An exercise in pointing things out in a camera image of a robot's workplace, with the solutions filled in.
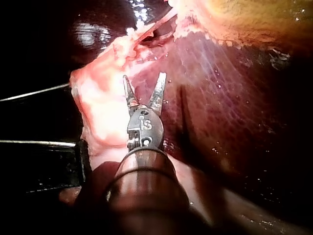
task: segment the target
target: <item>metal forceps tip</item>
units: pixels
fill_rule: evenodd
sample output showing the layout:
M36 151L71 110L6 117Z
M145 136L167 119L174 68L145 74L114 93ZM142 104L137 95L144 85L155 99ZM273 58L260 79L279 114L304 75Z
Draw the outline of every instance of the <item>metal forceps tip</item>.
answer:
M158 116L161 116L165 82L166 82L166 73L160 72L155 89L149 99L148 108L151 108L155 111ZM139 105L141 105L138 99L135 97L129 79L126 75L123 76L123 83L125 89L126 102L128 106L129 115L132 116Z

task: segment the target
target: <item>logo on instrument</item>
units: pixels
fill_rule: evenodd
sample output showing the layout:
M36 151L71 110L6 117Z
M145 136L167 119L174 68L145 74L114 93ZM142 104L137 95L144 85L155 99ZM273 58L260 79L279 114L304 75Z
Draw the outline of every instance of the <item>logo on instrument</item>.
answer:
M151 121L149 119L145 120L144 116L139 116L140 120L140 129L149 131L152 129Z

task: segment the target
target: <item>metal rod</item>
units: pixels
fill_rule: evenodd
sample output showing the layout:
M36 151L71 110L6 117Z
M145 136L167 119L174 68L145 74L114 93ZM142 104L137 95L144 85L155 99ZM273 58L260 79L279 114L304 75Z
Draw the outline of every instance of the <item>metal rod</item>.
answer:
M39 94L39 93L43 93L43 92L49 92L49 91L56 90L56 89L63 88L63 87L67 87L67 86L69 86L69 83L62 84L62 85L59 85L59 86L56 86L56 87L50 87L50 88L47 88L47 89L44 89L44 90L40 90L40 91L36 91L36 92L30 92L30 93L26 93L26 94L21 94L21 95L13 96L13 97L10 97L10 98L0 99L0 102L1 102L1 101L12 100L12 99L23 98L23 97L30 96L30 95L33 95L33 94Z
M0 143L32 143L59 147L75 147L76 143L72 142L56 142L56 141L10 141L10 140L0 140Z

